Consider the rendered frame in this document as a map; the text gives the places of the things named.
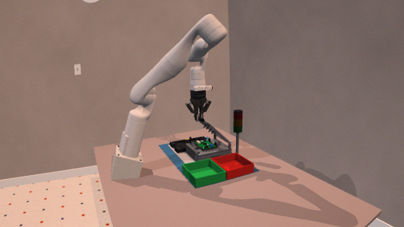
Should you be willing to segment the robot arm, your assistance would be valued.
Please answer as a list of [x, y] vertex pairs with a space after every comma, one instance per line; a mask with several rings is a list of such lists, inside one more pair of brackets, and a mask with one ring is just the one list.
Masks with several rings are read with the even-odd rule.
[[[198, 35], [201, 38], [193, 45]], [[122, 155], [130, 158], [138, 157], [146, 124], [157, 98], [154, 87], [176, 77], [187, 66], [188, 61], [200, 62], [198, 66], [190, 69], [190, 90], [212, 90], [212, 86], [206, 86], [205, 83], [207, 50], [214, 48], [226, 35], [226, 28], [212, 14], [204, 16], [146, 76], [133, 86], [130, 100], [139, 107], [129, 112], [119, 145]]]

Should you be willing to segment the green circuit board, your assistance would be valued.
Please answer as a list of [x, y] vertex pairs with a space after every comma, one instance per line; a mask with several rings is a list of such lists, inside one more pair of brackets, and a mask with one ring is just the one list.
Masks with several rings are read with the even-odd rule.
[[[202, 149], [208, 149], [208, 148], [214, 148], [216, 147], [213, 145], [211, 142], [207, 140], [202, 140], [202, 141], [196, 141], [195, 142], [198, 146], [200, 146]], [[204, 148], [203, 148], [204, 147]]]

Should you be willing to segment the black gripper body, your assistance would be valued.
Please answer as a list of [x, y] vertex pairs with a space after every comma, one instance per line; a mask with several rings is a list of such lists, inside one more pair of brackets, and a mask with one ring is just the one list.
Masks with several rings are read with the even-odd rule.
[[[193, 91], [190, 90], [191, 92], [191, 103], [193, 104], [194, 107], [196, 107], [196, 100], [199, 101], [198, 107], [201, 107], [201, 100], [204, 101], [204, 104], [206, 102], [206, 90], [203, 91]], [[202, 96], [202, 97], [197, 97], [197, 96]]]

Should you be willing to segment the red open-top bin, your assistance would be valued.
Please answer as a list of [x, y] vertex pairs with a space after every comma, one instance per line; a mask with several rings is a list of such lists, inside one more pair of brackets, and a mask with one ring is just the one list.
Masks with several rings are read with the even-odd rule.
[[238, 153], [215, 157], [212, 160], [227, 172], [227, 180], [254, 172], [254, 163]]

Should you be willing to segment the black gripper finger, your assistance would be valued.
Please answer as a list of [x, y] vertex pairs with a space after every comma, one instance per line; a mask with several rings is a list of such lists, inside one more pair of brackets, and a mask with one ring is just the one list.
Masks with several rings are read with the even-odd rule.
[[204, 106], [204, 101], [201, 100], [201, 107], [199, 107], [199, 116], [201, 118], [203, 118], [203, 113], [208, 110], [208, 107], [210, 106], [210, 104], [211, 104], [211, 101], [206, 100], [206, 104]]
[[197, 121], [197, 122], [199, 122], [199, 119], [198, 119], [198, 118], [199, 118], [199, 115], [198, 115], [198, 109], [199, 109], [198, 104], [199, 104], [199, 101], [196, 100], [196, 107], [194, 107], [194, 110], [193, 110], [192, 107], [191, 107], [191, 101], [188, 102], [188, 103], [186, 103], [187, 108], [190, 110], [191, 113], [194, 114], [194, 119], [195, 119], [195, 121]]

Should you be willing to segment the green bin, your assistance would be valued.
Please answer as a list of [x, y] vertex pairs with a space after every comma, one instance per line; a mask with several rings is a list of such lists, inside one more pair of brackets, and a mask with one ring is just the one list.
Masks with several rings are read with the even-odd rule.
[[226, 180], [226, 171], [211, 159], [185, 163], [182, 173], [196, 188]]

